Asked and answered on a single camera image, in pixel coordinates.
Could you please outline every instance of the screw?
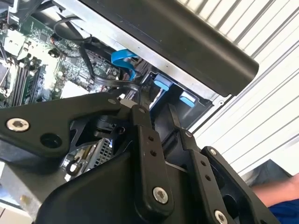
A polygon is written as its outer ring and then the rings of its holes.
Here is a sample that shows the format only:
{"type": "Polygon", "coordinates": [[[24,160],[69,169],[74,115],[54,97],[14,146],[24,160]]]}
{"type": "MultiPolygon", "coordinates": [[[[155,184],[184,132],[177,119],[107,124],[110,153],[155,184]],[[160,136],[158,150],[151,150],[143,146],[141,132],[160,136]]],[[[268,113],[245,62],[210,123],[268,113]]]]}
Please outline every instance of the screw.
{"type": "Polygon", "coordinates": [[[185,134],[186,134],[189,138],[192,137],[192,134],[191,134],[190,132],[188,132],[188,131],[186,131],[185,134]]]}
{"type": "Polygon", "coordinates": [[[213,150],[212,148],[210,149],[210,153],[212,153],[212,155],[217,155],[216,151],[213,150]]]}
{"type": "Polygon", "coordinates": [[[116,104],[116,102],[113,99],[108,99],[109,103],[116,104]]]}
{"type": "Polygon", "coordinates": [[[30,125],[22,118],[11,118],[6,122],[6,127],[14,132],[24,132],[29,129],[30,125]]]}
{"type": "Polygon", "coordinates": [[[220,224],[228,224],[228,220],[226,219],[225,215],[221,211],[216,210],[214,214],[215,214],[215,218],[220,224]]]}
{"type": "Polygon", "coordinates": [[[145,110],[142,109],[142,108],[139,108],[139,111],[142,112],[142,113],[145,113],[145,110]]]}
{"type": "Polygon", "coordinates": [[[168,195],[163,188],[155,187],[153,189],[153,196],[155,200],[161,204],[166,204],[168,202],[168,195]]]}

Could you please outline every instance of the metal grille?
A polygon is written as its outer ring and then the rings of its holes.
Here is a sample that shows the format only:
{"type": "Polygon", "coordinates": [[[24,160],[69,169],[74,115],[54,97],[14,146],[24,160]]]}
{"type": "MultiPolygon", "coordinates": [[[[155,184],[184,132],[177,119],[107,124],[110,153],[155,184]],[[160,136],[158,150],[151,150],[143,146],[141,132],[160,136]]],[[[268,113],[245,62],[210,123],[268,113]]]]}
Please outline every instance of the metal grille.
{"type": "Polygon", "coordinates": [[[102,149],[100,150],[99,157],[95,161],[93,167],[97,167],[98,165],[110,160],[112,148],[109,145],[110,145],[110,140],[105,139],[102,149]]]}
{"type": "Polygon", "coordinates": [[[298,0],[179,0],[268,73],[298,45],[298,0]]]}
{"type": "Polygon", "coordinates": [[[255,80],[194,134],[198,146],[218,149],[240,175],[268,159],[298,173],[299,1],[179,1],[260,64],[255,80]]]}

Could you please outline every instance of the black plastic bracket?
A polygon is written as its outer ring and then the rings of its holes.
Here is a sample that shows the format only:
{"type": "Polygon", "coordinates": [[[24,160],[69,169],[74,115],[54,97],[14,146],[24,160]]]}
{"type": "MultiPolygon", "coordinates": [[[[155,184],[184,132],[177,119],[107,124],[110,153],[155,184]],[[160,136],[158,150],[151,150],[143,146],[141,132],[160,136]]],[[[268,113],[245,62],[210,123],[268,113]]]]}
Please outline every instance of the black plastic bracket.
{"type": "Polygon", "coordinates": [[[266,206],[258,199],[242,178],[232,169],[221,154],[213,147],[204,147],[201,151],[209,163],[220,174],[221,192],[233,198],[236,206],[233,207],[242,224],[271,224],[277,219],[269,212],[266,206]]]}
{"type": "Polygon", "coordinates": [[[174,210],[174,201],[159,134],[151,127],[150,113],[135,105],[131,109],[133,123],[133,163],[135,166],[135,207],[145,220],[159,222],[174,210]],[[155,199],[154,189],[163,189],[168,199],[161,203],[155,199]]]}
{"type": "Polygon", "coordinates": [[[52,172],[76,144],[88,121],[104,114],[116,115],[120,102],[95,93],[0,110],[0,158],[38,172],[52,172]],[[10,130],[7,122],[21,118],[24,132],[10,130]],[[76,121],[84,119],[81,125],[76,121]]]}

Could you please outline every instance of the person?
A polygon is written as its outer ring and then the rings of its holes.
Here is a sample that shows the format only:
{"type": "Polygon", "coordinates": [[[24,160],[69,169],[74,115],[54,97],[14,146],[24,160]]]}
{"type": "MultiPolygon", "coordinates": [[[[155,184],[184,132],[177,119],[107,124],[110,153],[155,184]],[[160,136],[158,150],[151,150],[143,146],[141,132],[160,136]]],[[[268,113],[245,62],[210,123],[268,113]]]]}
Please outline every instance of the person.
{"type": "Polygon", "coordinates": [[[299,224],[299,174],[289,177],[273,161],[258,167],[246,182],[282,224],[299,224]]]}

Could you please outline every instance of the motherboard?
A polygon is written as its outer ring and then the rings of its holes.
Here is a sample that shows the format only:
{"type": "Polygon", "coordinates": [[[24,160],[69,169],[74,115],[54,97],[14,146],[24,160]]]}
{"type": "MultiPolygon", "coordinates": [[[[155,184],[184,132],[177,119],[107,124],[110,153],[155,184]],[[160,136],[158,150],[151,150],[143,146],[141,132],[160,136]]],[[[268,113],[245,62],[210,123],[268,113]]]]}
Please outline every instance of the motherboard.
{"type": "MultiPolygon", "coordinates": [[[[10,92],[0,94],[0,107],[107,91],[108,87],[96,85],[90,78],[79,46],[57,38],[51,28],[33,17],[14,30],[0,30],[0,42],[15,59],[5,82],[0,84],[0,93],[12,86],[10,92]]],[[[118,79],[118,68],[92,51],[87,54],[95,75],[118,79]]]]}

